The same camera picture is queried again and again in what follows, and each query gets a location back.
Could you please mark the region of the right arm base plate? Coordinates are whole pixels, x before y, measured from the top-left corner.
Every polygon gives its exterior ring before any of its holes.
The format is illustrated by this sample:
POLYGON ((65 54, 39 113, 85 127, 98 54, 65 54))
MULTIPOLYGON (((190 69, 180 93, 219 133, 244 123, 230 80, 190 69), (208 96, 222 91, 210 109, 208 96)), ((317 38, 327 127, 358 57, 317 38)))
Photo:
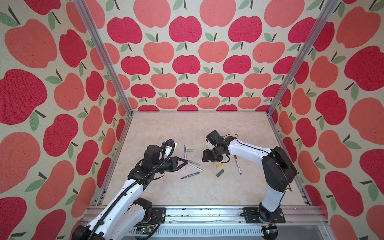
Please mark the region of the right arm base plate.
POLYGON ((277 208, 274 212, 270 213, 268 210, 255 208, 243 208, 240 213, 244 217, 247 224, 284 224, 286 223, 285 216, 281 208, 277 208))

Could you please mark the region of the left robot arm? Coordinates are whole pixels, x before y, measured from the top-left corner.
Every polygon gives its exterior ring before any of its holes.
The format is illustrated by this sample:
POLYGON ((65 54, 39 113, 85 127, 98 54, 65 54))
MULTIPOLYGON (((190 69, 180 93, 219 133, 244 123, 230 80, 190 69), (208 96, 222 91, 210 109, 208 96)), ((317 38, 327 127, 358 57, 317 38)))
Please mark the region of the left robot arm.
POLYGON ((150 221, 153 204, 140 195, 155 179, 156 173, 177 172, 189 163, 172 156, 176 146, 172 139, 161 146, 147 146, 143 159, 130 171, 118 194, 86 227, 79 225, 72 239, 121 240, 135 225, 150 221))

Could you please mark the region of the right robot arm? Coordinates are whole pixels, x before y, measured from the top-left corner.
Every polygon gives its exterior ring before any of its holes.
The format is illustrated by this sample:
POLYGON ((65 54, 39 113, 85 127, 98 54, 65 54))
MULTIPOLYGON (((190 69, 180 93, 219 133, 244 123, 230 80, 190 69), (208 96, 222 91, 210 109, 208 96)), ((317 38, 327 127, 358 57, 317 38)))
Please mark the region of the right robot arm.
POLYGON ((278 146, 272 149, 253 146, 233 136, 223 137, 217 131, 207 135, 206 144, 203 162, 220 162, 223 156, 232 155, 263 167, 268 188, 259 204, 259 219, 263 223, 274 222, 285 192, 298 174, 285 150, 278 146))

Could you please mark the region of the pink pen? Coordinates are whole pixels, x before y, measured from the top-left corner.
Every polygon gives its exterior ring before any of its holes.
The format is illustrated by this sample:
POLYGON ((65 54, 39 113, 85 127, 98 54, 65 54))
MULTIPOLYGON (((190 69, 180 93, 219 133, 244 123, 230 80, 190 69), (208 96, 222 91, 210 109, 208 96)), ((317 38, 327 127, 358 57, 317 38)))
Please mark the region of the pink pen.
POLYGON ((187 161, 187 164, 185 165, 185 169, 188 169, 188 159, 187 159, 187 148, 186 145, 184 145, 184 159, 187 161))

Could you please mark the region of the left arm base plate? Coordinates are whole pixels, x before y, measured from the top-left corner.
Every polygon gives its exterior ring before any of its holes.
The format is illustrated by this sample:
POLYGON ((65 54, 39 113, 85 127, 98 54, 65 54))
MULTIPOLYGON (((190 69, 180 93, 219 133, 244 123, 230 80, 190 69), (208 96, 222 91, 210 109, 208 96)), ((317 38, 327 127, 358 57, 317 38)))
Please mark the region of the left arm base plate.
POLYGON ((150 214, 150 218, 148 220, 149 224, 156 224, 156 223, 165 223, 166 218, 166 208, 158 208, 154 207, 152 208, 152 212, 150 214))

